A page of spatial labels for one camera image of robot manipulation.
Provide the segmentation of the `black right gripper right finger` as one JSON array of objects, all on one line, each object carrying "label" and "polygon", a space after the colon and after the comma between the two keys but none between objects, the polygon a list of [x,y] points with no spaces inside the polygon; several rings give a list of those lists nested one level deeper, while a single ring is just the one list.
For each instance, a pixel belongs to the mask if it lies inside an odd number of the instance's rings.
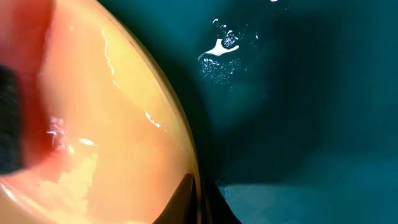
[{"label": "black right gripper right finger", "polygon": [[202,224],[242,224],[215,182],[208,177],[201,180],[201,212]]}]

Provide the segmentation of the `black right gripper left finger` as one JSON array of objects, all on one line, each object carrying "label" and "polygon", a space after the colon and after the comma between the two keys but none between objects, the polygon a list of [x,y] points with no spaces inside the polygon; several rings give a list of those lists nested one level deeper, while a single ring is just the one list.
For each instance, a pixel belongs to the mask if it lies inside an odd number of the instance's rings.
[{"label": "black right gripper left finger", "polygon": [[154,224],[196,224],[197,190],[193,174],[185,174]]}]

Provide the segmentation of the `yellow plate with red stain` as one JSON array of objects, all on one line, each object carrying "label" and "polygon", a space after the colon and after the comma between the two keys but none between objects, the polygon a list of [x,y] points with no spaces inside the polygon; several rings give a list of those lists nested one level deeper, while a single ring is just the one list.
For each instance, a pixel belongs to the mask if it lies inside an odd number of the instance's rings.
[{"label": "yellow plate with red stain", "polygon": [[52,150],[1,174],[2,223],[154,223],[195,150],[173,89],[98,1],[53,1],[39,87]]}]

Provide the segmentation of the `orange and green sponge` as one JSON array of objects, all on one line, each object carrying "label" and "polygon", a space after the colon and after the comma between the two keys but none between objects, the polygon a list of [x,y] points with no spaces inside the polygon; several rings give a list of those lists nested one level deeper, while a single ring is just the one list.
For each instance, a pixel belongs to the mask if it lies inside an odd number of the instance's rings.
[{"label": "orange and green sponge", "polygon": [[39,87],[52,0],[1,0],[1,174],[32,167],[52,150]]}]

